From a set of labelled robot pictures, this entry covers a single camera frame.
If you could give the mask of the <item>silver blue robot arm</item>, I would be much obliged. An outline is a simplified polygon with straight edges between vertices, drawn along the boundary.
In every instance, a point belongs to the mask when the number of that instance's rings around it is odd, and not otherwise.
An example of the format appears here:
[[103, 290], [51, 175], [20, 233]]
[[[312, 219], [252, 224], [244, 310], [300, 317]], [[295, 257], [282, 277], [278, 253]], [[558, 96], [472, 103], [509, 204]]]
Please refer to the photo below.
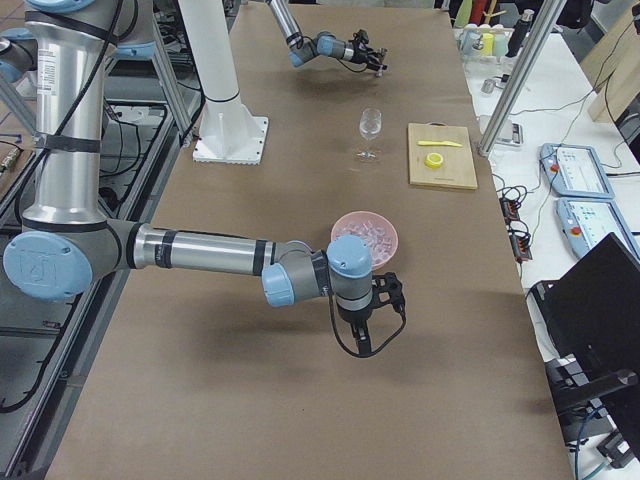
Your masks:
[[148, 1], [29, 1], [37, 42], [35, 197], [5, 248], [13, 285], [43, 300], [65, 300], [119, 270], [154, 265], [258, 276], [272, 306], [325, 296], [333, 320], [351, 328], [357, 358], [375, 354], [367, 322], [380, 304], [379, 280], [363, 241], [346, 236], [326, 250], [228, 235], [157, 229], [110, 219], [98, 206], [105, 60], [152, 55]]
[[301, 67], [316, 57], [323, 56], [339, 61], [354, 73], [371, 70], [376, 77], [381, 77], [388, 68], [384, 63], [387, 50], [372, 48], [366, 30], [358, 30], [348, 41], [340, 40], [328, 31], [321, 31], [311, 38], [302, 33], [287, 1], [272, 0], [266, 1], [266, 4], [282, 32], [294, 67]]

